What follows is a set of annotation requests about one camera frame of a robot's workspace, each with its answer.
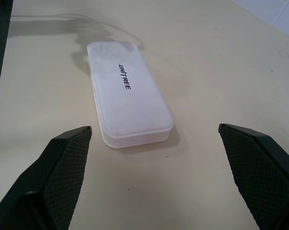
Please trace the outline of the white translucent plastic case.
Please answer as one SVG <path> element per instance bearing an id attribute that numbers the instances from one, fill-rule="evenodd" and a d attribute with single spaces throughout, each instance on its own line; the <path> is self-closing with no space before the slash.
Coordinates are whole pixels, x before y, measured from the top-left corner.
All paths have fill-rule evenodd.
<path id="1" fill-rule="evenodd" d="M 174 121 L 138 46 L 97 41 L 87 52 L 104 142 L 121 149 L 168 139 Z"/>

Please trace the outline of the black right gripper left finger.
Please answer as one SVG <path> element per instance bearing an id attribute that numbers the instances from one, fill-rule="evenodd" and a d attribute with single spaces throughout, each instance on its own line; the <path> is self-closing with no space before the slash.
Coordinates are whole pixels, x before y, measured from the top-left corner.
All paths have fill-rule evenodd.
<path id="1" fill-rule="evenodd" d="M 50 140 L 0 202 L 0 230 L 68 230 L 82 188 L 90 126 Z"/>

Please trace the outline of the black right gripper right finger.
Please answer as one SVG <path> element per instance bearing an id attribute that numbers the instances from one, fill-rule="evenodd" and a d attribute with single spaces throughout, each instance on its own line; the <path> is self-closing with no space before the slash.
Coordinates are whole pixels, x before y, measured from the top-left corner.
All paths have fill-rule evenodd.
<path id="1" fill-rule="evenodd" d="M 255 130 L 220 124 L 234 182 L 260 230 L 289 230 L 289 155 Z"/>

